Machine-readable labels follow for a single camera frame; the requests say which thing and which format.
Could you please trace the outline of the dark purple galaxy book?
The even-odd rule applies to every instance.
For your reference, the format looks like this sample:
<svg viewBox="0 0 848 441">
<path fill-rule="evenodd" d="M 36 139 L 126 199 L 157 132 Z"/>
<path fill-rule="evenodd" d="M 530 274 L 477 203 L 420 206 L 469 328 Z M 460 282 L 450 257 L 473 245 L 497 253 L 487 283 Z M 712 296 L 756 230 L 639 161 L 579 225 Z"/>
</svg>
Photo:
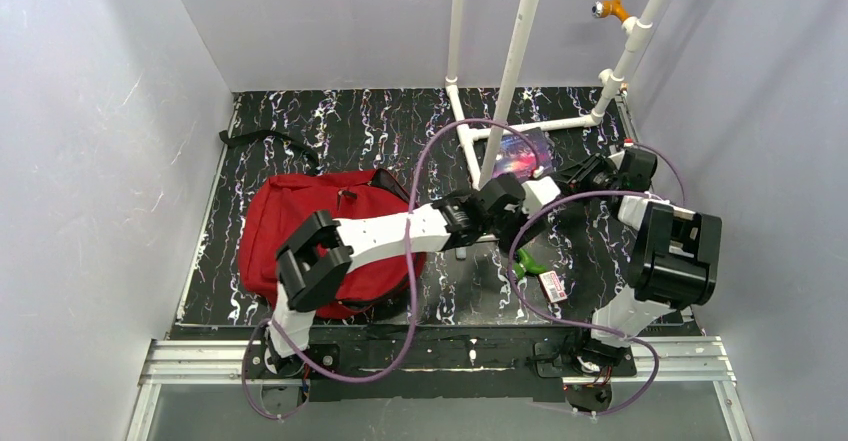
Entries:
<svg viewBox="0 0 848 441">
<path fill-rule="evenodd" d="M 539 167 L 542 168 L 543 176 L 555 171 L 552 142 L 548 135 L 538 128 L 524 131 L 523 134 L 528 142 L 517 135 L 504 133 L 493 168 L 493 178 L 511 173 L 519 182 L 525 182 L 532 178 Z"/>
</svg>

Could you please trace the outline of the red student backpack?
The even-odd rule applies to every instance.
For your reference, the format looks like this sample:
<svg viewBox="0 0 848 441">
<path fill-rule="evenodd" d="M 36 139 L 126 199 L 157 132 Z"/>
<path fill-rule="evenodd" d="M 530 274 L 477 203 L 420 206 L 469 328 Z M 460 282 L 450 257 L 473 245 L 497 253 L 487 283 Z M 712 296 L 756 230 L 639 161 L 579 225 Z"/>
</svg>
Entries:
<svg viewBox="0 0 848 441">
<path fill-rule="evenodd" d="M 330 222 L 398 214 L 408 201 L 408 192 L 382 168 L 274 175 L 248 206 L 238 251 L 242 284 L 273 307 L 292 284 L 288 297 L 305 297 L 322 319 L 344 319 L 393 299 L 409 286 L 403 255 L 349 270 Z"/>
</svg>

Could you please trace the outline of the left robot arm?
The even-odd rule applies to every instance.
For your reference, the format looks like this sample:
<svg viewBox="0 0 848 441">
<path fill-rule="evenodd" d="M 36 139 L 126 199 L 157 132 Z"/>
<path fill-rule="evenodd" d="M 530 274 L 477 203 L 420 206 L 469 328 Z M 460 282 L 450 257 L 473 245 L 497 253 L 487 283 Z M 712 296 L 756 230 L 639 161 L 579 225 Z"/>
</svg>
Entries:
<svg viewBox="0 0 848 441">
<path fill-rule="evenodd" d="M 311 214 L 276 253 L 278 299 L 268 327 L 270 360 L 295 356 L 311 362 L 305 350 L 316 312 L 331 303 L 350 275 L 377 281 L 386 276 L 387 260 L 400 259 L 405 280 L 413 283 L 419 255 L 467 247 L 488 234 L 524 245 L 528 238 L 519 229 L 559 193 L 549 177 L 519 182 L 504 174 L 478 191 L 401 213 L 360 219 Z"/>
</svg>

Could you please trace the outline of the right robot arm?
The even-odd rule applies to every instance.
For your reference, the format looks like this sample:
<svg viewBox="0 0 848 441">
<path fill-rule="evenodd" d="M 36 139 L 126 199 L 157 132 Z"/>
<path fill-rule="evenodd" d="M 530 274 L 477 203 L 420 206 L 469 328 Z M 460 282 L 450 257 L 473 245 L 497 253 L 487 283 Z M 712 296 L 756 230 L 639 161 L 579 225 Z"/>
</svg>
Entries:
<svg viewBox="0 0 848 441">
<path fill-rule="evenodd" d="M 591 325 L 559 343 L 534 346 L 530 360 L 542 378 L 575 375 L 607 380 L 633 374 L 622 362 L 633 339 L 658 318 L 712 297 L 718 272 L 722 221 L 651 193 L 660 155 L 628 142 L 608 156 L 593 154 L 556 171 L 566 195 L 595 193 L 616 218 L 636 229 L 627 284 L 592 314 Z"/>
</svg>

